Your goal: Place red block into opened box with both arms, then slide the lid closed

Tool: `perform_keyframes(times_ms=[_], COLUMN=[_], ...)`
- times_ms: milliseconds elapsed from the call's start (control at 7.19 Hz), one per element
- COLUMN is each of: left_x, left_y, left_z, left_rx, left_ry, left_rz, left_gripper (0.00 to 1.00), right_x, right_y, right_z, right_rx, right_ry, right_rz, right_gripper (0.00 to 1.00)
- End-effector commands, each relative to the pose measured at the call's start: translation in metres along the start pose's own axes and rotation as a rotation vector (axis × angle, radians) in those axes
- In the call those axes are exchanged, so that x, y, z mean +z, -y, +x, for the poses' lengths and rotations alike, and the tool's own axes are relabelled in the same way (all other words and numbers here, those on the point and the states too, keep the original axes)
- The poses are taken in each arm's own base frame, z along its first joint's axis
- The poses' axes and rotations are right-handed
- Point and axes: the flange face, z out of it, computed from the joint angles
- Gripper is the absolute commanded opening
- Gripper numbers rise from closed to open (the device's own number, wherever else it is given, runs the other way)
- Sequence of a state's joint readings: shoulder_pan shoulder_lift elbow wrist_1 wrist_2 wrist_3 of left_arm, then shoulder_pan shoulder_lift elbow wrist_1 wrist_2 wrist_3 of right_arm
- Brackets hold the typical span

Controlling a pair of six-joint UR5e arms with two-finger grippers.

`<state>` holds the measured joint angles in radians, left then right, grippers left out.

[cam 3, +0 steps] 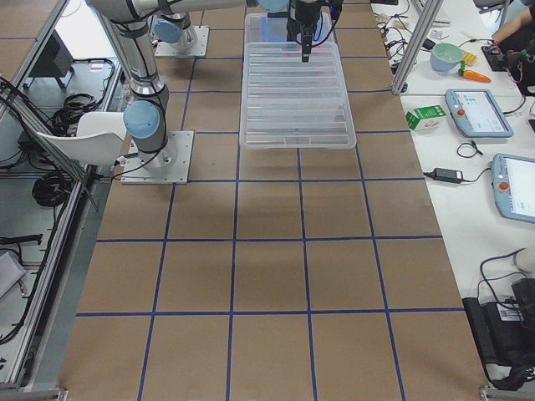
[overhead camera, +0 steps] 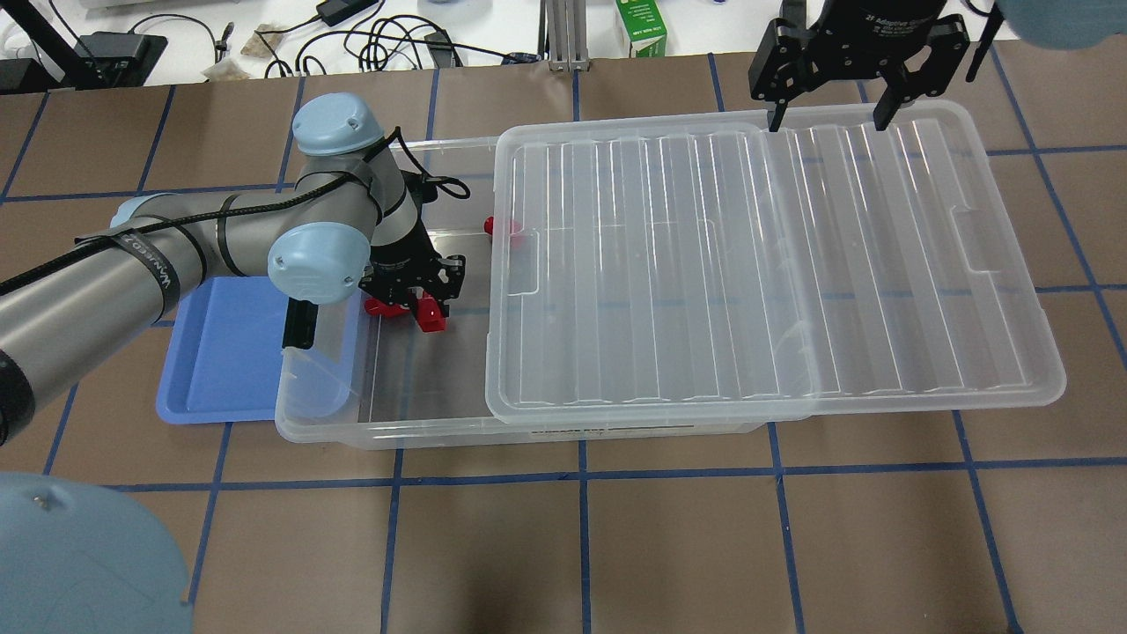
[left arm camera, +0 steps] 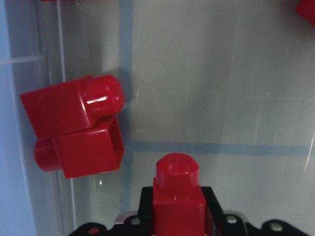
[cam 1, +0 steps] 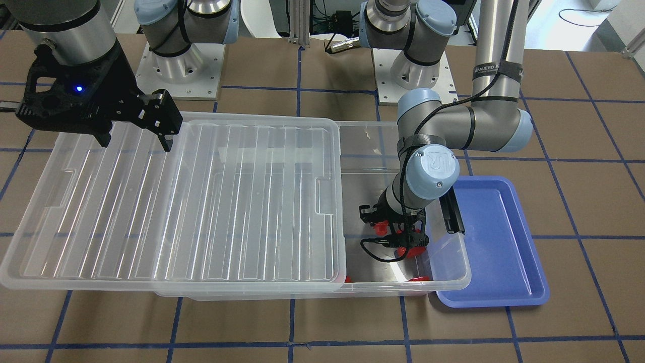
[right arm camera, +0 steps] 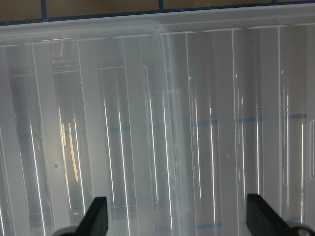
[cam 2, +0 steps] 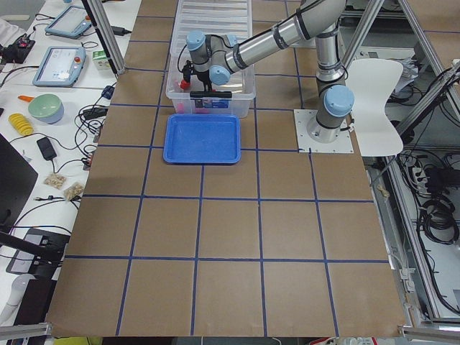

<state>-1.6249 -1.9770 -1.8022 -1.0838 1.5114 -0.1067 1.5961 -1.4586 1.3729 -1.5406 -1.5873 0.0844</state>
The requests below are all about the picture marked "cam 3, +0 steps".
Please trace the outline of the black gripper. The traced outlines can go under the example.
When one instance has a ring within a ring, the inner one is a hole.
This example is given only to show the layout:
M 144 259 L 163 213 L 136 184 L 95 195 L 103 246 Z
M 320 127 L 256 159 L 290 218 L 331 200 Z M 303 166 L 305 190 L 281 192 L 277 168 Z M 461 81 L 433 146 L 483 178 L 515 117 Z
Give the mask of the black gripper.
M 323 35 L 321 30 L 317 30 L 318 22 L 322 17 L 321 8 L 328 7 L 332 20 L 332 27 L 328 33 Z M 288 6 L 287 20 L 287 40 L 297 42 L 298 35 L 301 36 L 302 62 L 307 63 L 310 58 L 312 43 L 325 42 L 341 15 L 340 1 L 301 1 L 291 0 Z

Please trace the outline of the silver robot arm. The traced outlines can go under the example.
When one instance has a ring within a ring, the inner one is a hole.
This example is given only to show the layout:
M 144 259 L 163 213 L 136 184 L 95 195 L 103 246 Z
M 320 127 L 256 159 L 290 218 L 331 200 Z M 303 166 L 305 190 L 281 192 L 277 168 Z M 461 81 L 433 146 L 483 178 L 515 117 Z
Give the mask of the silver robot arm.
M 178 20 L 192 11 L 234 8 L 233 1 L 94 1 L 110 24 L 112 45 L 130 73 L 134 99 L 125 127 L 138 151 L 138 166 L 152 180 L 184 180 L 193 134 L 166 128 L 169 89 L 161 78 L 150 41 L 149 18 L 169 25 L 165 43 L 179 43 L 186 30 Z M 322 1 L 265 1 L 287 19 L 284 42 L 247 35 L 242 78 L 239 140 L 254 150 L 347 149 L 353 144 L 339 50 L 328 38 L 316 41 Z

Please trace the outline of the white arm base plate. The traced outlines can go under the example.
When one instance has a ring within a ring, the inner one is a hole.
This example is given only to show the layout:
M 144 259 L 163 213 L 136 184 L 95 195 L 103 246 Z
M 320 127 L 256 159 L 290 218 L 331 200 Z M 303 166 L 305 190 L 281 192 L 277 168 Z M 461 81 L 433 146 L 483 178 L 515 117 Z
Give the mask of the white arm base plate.
M 193 131 L 169 131 L 166 146 L 151 159 L 152 155 L 140 153 L 131 140 L 129 154 L 137 155 L 128 158 L 123 164 L 126 173 L 120 176 L 120 182 L 123 185 L 186 184 L 193 141 Z
M 159 39 L 157 58 L 203 58 L 206 56 L 210 28 L 193 26 L 180 29 L 171 25 L 159 25 L 154 33 Z

